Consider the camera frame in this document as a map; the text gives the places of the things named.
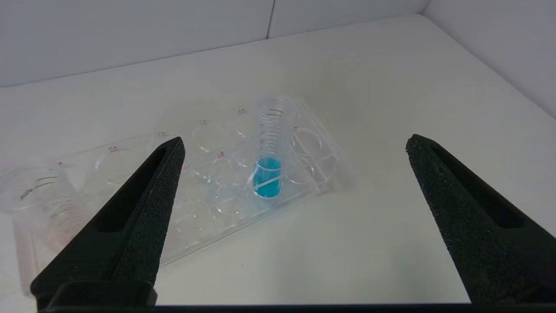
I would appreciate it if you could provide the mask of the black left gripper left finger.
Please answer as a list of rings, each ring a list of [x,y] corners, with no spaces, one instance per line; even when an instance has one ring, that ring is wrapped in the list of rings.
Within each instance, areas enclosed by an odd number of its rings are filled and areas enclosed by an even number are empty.
[[[139,310],[154,290],[186,150],[159,145],[33,280],[40,310]]]

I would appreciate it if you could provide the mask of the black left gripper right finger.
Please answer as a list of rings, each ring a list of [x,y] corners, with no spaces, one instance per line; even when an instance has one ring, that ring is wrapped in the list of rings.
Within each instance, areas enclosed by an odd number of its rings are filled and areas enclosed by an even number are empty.
[[[435,141],[406,153],[471,303],[554,304],[555,237]]]

